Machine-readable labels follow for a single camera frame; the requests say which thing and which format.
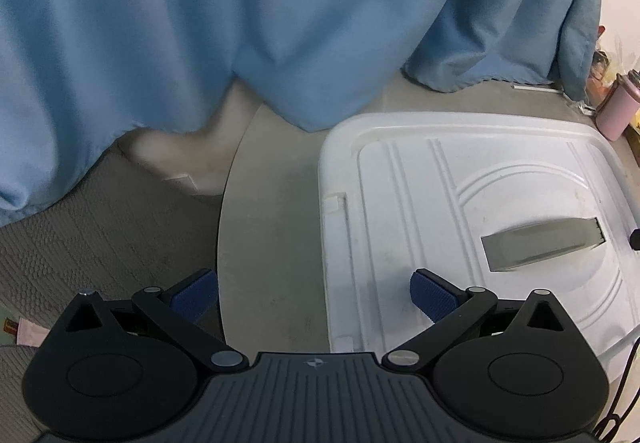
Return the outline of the white plastic bin lid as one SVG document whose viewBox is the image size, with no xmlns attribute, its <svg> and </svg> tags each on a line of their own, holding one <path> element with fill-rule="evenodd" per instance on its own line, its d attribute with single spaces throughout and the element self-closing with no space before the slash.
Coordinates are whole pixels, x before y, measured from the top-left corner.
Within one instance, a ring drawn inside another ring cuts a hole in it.
<svg viewBox="0 0 640 443">
<path fill-rule="evenodd" d="M 342 122 L 319 160 L 329 344 L 383 355 L 430 322 L 412 303 L 420 267 L 503 299 L 552 291 L 608 377 L 639 335 L 639 194 L 596 130 L 575 122 L 476 113 L 390 113 Z M 565 218 L 603 239 L 511 269 L 486 237 Z"/>
</svg>

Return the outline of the dark grey sofa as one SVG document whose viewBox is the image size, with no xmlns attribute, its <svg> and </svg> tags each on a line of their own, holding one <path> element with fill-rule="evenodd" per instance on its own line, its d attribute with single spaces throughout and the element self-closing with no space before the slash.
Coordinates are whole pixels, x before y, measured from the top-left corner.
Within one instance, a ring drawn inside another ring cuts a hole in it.
<svg viewBox="0 0 640 443">
<path fill-rule="evenodd" d="M 1 319 L 51 327 L 81 289 L 127 299 L 211 269 L 220 208 L 108 151 L 62 200 L 2 226 Z"/>
</svg>

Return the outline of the pink thermos bottle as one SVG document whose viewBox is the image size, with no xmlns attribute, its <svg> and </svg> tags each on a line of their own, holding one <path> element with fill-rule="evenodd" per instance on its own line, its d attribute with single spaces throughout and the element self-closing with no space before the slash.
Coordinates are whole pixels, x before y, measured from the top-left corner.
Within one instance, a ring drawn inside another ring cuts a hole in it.
<svg viewBox="0 0 640 443">
<path fill-rule="evenodd" d="M 616 141 L 639 111 L 639 73 L 629 70 L 618 74 L 594 119 L 605 139 Z"/>
</svg>

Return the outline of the blue curtain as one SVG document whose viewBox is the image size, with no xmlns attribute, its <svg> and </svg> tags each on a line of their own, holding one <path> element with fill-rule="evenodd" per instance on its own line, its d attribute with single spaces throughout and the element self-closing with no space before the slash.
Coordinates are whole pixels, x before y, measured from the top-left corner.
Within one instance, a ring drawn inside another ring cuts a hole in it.
<svg viewBox="0 0 640 443">
<path fill-rule="evenodd" d="M 137 128 L 205 125 L 241 80 L 307 131 L 397 70 L 584 96 L 601 0 L 1 0 L 1 221 L 48 208 Z"/>
</svg>

